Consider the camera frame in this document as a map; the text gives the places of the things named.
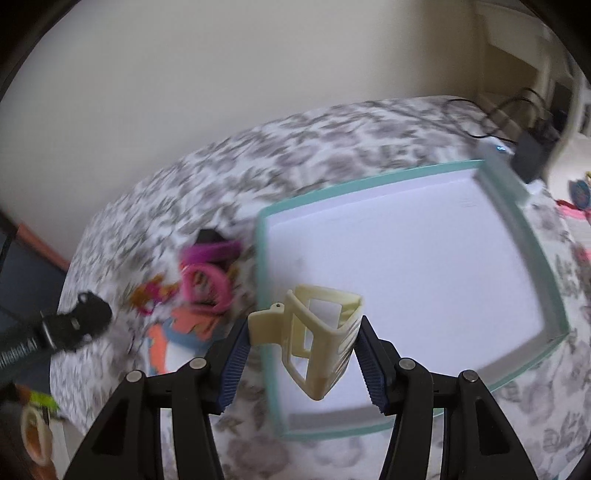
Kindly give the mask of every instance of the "metal screw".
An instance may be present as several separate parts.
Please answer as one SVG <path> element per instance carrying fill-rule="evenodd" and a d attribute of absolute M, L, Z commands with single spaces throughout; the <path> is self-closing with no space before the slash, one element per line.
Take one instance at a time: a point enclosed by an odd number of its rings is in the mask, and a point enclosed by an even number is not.
<path fill-rule="evenodd" d="M 189 362 L 189 366 L 193 370 L 201 370 L 203 367 L 205 367 L 205 365 L 207 365 L 207 360 L 205 360 L 201 356 L 198 356 L 197 358 L 193 358 L 193 360 L 191 360 Z"/>
<path fill-rule="evenodd" d="M 140 372 L 139 370 L 133 370 L 132 372 L 129 372 L 125 376 L 125 379 L 131 383 L 135 383 L 135 382 L 139 381 L 141 378 L 142 378 L 142 372 Z"/>
<path fill-rule="evenodd" d="M 417 366 L 412 358 L 401 358 L 398 362 L 398 366 L 403 370 L 412 370 Z"/>
<path fill-rule="evenodd" d="M 464 377 L 464 380 L 469 381 L 470 383 L 474 383 L 478 380 L 478 374 L 474 370 L 464 370 L 462 376 Z"/>

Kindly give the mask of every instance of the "cream plastic clip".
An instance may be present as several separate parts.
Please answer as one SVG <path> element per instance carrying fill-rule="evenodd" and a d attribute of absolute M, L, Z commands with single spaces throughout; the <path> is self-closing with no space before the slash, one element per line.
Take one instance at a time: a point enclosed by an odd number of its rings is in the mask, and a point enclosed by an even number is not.
<path fill-rule="evenodd" d="M 341 305 L 337 328 L 331 328 L 309 310 L 310 300 Z M 284 303 L 251 313 L 248 330 L 252 346 L 276 343 L 281 360 L 300 388 L 313 400 L 321 400 L 345 373 L 361 325 L 363 297 L 332 288 L 298 285 L 287 291 Z M 306 330 L 314 336 L 310 349 Z M 306 377 L 297 371 L 291 356 L 307 358 Z"/>

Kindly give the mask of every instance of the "magenta hair tie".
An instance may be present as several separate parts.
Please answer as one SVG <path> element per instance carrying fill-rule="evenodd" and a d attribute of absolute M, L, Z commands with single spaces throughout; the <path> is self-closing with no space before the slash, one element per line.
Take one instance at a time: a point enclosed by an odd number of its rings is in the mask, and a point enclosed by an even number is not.
<path fill-rule="evenodd" d="M 236 260 L 240 257 L 242 246 L 240 240 L 216 242 L 212 244 L 196 244 L 181 250 L 182 265 L 215 263 L 223 260 Z"/>
<path fill-rule="evenodd" d="M 209 290 L 200 296 L 195 292 L 195 274 L 202 273 L 209 280 Z M 187 302 L 191 303 L 190 309 L 194 312 L 222 314 L 232 304 L 232 283 L 226 273 L 219 267 L 208 264 L 187 265 L 181 271 L 181 291 Z M 199 305 L 199 302 L 213 297 L 215 305 Z"/>

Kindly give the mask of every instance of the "bed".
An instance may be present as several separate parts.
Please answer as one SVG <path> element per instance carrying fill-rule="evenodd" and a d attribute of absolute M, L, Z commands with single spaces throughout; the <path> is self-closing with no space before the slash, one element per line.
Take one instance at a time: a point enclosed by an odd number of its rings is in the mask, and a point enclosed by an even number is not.
<path fill-rule="evenodd" d="M 63 413 L 85 433 L 123 376 L 148 371 L 142 341 L 159 306 L 141 318 L 129 293 L 160 272 L 170 278 L 177 253 L 200 228 L 215 227 L 245 246 L 232 318 L 255 308 L 254 220 L 287 197 L 393 170 L 475 157 L 477 141 L 457 124 L 478 129 L 482 113 L 449 97 L 368 101 L 298 113 L 240 132 L 191 153 L 107 205 L 89 223 L 72 259 L 60 308 L 92 290 L 113 309 L 104 338 L 51 364 L 51 391 Z M 495 393 L 540 478 L 552 478 L 584 448 L 591 427 L 589 307 L 572 239 L 547 192 L 528 216 L 557 276 L 573 332 L 548 360 Z M 163 463 L 175 478 L 170 415 L 163 415 Z M 285 442 L 267 416 L 261 362 L 249 357 L 234 403 L 213 432 L 227 479 L 379 476 L 391 432 L 322 442 Z M 435 421 L 430 477 L 439 477 L 443 425 Z"/>

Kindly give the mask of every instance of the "wall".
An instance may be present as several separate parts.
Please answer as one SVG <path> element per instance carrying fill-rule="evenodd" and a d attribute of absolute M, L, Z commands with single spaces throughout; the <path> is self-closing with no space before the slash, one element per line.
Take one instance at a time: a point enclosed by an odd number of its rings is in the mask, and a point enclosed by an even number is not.
<path fill-rule="evenodd" d="M 0 208 L 71 257 L 183 154 L 319 106 L 476 89 L 468 0 L 82 0 L 0 103 Z"/>

